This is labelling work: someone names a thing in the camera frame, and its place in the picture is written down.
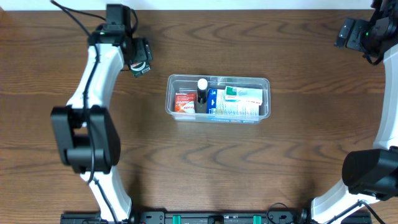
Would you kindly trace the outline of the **red Panadol box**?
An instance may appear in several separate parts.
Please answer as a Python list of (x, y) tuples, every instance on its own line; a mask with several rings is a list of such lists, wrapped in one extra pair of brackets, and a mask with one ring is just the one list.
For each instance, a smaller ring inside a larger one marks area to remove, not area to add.
[(195, 113), (196, 93), (176, 93), (175, 94), (175, 112)]

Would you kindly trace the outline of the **blue fever patch packet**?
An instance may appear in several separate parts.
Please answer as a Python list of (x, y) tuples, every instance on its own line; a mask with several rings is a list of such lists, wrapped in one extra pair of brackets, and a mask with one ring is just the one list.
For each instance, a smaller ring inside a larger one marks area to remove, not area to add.
[(258, 118), (259, 105), (245, 101), (227, 101), (225, 92), (221, 89), (208, 90), (207, 114)]

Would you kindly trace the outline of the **green round-logo small box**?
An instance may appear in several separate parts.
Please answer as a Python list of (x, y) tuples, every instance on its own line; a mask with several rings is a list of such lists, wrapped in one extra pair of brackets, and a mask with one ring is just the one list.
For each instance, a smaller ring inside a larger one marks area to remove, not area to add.
[(129, 69), (134, 77), (139, 78), (150, 71), (150, 64), (149, 62), (137, 62), (130, 64)]

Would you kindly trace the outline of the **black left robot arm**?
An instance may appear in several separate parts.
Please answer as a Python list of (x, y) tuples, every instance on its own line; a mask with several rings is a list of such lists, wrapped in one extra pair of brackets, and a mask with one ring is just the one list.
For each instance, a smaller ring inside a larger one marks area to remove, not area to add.
[(66, 106), (56, 106), (51, 121), (60, 159), (90, 187), (96, 213), (66, 213), (61, 223), (139, 223), (117, 164), (121, 142), (109, 113), (116, 80), (127, 70), (140, 77), (153, 59), (147, 39), (135, 37), (136, 12), (108, 4), (103, 23), (88, 34), (88, 60), (78, 88)]

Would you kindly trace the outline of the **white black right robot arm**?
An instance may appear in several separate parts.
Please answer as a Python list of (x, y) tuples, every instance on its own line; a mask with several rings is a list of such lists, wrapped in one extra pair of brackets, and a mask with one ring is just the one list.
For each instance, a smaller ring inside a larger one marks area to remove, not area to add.
[(370, 20), (347, 18), (335, 46), (363, 53), (384, 66), (379, 129), (371, 149), (350, 152), (341, 179), (315, 197), (293, 223), (371, 223), (383, 220), (371, 205), (397, 196), (397, 0), (373, 1)]

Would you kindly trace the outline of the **white green medicine box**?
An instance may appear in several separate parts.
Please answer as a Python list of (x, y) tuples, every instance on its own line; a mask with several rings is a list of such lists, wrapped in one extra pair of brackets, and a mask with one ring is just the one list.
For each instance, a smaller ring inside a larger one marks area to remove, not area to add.
[(255, 88), (242, 88), (236, 86), (226, 86), (225, 100), (230, 102), (244, 102), (262, 105), (262, 90)]

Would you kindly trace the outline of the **black tube with white cap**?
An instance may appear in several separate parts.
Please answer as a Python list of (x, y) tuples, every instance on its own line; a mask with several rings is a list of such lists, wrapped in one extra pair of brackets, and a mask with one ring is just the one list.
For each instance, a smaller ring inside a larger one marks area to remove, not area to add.
[(196, 113), (206, 113), (207, 94), (208, 81), (201, 78), (197, 82)]

